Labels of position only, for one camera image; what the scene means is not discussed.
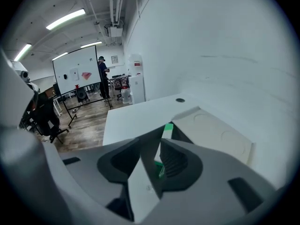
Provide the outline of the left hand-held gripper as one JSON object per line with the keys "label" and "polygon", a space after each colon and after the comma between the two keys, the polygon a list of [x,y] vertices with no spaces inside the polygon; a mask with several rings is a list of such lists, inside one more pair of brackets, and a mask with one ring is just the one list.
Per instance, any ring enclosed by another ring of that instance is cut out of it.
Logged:
{"label": "left hand-held gripper", "polygon": [[0,49],[0,130],[19,127],[24,113],[36,109],[38,91],[23,64]]}

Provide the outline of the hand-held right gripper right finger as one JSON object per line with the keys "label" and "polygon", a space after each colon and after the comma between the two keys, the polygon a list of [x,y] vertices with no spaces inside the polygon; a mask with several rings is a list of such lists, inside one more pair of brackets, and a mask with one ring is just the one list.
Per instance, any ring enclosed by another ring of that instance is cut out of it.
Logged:
{"label": "hand-held right gripper right finger", "polygon": [[226,153],[161,141],[166,181],[162,206],[170,217],[242,217],[275,193],[261,175]]}

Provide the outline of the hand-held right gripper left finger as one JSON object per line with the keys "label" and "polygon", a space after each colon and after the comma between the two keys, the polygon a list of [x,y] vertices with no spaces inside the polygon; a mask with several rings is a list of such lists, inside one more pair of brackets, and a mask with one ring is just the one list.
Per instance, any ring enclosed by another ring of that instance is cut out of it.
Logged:
{"label": "hand-held right gripper left finger", "polygon": [[121,142],[60,153],[68,162],[66,168],[79,186],[97,203],[107,206],[121,197],[122,190],[140,158],[138,138]]}

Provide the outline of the grey metal box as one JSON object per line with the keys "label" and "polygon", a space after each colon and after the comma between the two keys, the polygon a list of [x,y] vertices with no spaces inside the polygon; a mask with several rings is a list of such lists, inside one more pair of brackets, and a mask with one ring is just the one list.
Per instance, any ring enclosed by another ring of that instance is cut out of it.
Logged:
{"label": "grey metal box", "polygon": [[171,139],[226,153],[248,165],[253,143],[231,126],[198,106],[132,105],[108,113],[103,144],[109,145],[173,123]]}

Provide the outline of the white ceiling box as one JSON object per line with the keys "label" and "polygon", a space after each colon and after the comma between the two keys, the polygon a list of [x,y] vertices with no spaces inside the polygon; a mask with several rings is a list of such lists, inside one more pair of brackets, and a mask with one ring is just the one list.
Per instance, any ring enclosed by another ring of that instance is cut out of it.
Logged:
{"label": "white ceiling box", "polygon": [[122,36],[123,28],[114,27],[111,26],[110,24],[106,24],[104,28],[106,29],[106,33],[108,37],[119,38]]}

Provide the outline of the ceiling light tube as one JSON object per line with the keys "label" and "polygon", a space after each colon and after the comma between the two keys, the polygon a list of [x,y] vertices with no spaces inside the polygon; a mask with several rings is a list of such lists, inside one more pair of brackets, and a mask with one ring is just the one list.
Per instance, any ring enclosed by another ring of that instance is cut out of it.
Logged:
{"label": "ceiling light tube", "polygon": [[62,54],[58,55],[57,57],[53,58],[52,61],[57,60],[57,59],[59,59],[59,58],[65,56],[65,55],[67,55],[67,54],[68,54],[68,52],[62,53]]}
{"label": "ceiling light tube", "polygon": [[102,44],[102,41],[97,41],[97,42],[89,43],[89,44],[86,44],[86,45],[82,45],[82,46],[80,46],[80,48],[86,48],[86,47],[99,45],[99,44]]}
{"label": "ceiling light tube", "polygon": [[49,24],[48,26],[46,26],[46,28],[48,30],[53,30],[54,28],[58,27],[59,25],[65,23],[65,22],[67,22],[69,20],[72,20],[72,19],[74,19],[76,17],[82,16],[84,14],[86,14],[84,9],[77,10],[75,12],[72,12],[72,13],[70,13],[70,14],[68,14],[68,15],[66,15],[66,16],[64,16],[64,17],[62,17],[62,18],[60,18],[60,19],[58,19],[58,20],[56,20],[54,22],[52,22],[51,24]]}
{"label": "ceiling light tube", "polygon": [[26,44],[14,58],[14,61],[19,61],[23,57],[23,55],[31,48],[31,46],[31,44]]}

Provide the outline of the black swivel chair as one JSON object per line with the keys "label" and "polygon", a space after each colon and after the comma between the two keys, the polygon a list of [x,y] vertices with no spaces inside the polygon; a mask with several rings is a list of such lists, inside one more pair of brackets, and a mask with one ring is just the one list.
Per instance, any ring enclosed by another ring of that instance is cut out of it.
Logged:
{"label": "black swivel chair", "polygon": [[21,118],[20,125],[24,129],[30,126],[29,131],[37,131],[41,136],[48,137],[50,143],[53,143],[55,139],[63,143],[59,135],[69,132],[68,129],[60,128],[60,120],[54,112],[53,99],[37,91],[34,91],[34,96]]}

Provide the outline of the whiteboard on black stand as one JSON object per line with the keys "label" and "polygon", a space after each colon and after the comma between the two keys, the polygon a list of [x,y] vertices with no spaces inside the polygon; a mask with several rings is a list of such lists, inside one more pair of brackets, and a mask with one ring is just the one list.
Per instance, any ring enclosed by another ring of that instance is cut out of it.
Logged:
{"label": "whiteboard on black stand", "polygon": [[[96,46],[81,48],[68,53],[67,55],[52,61],[56,83],[60,90],[60,96],[75,92],[75,89],[86,88],[95,83],[101,82],[98,70],[98,57]],[[70,69],[78,68],[78,81],[72,81]],[[92,75],[88,80],[82,77],[83,72],[90,72]]]}

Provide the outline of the white table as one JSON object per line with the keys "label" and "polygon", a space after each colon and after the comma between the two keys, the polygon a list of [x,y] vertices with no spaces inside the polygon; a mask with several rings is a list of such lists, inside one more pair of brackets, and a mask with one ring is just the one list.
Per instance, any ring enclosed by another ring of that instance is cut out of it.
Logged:
{"label": "white table", "polygon": [[279,188],[286,182],[286,161],[280,135],[284,133],[278,116],[270,112],[234,116],[224,107],[214,107],[191,94],[179,93],[108,112],[103,145],[120,142],[145,134],[165,125],[190,110],[200,109],[201,115],[191,120],[199,128],[196,144],[215,147],[215,143],[241,136],[252,144],[246,164]]}

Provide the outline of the clear water jug red label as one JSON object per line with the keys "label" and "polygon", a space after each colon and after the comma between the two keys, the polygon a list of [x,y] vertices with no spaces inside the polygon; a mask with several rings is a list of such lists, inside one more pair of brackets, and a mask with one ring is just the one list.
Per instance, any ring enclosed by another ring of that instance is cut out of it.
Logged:
{"label": "clear water jug red label", "polygon": [[123,104],[132,104],[130,88],[128,86],[123,86],[121,89],[121,98]]}
{"label": "clear water jug red label", "polygon": [[128,75],[142,75],[143,74],[143,60],[140,54],[130,54],[127,59]]}

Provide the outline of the white water dispenser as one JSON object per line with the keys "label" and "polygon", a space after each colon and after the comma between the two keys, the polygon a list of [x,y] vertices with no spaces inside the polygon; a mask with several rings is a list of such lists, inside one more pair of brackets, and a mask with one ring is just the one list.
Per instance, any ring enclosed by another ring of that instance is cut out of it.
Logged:
{"label": "white water dispenser", "polygon": [[144,81],[141,74],[128,77],[130,95],[133,104],[145,102]]}

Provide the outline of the white ceiling pipes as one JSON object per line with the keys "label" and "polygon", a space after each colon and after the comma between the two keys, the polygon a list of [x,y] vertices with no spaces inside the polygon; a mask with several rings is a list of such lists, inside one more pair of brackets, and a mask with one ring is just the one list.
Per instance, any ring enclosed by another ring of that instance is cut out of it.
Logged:
{"label": "white ceiling pipes", "polygon": [[109,0],[110,19],[112,26],[118,26],[124,0]]}

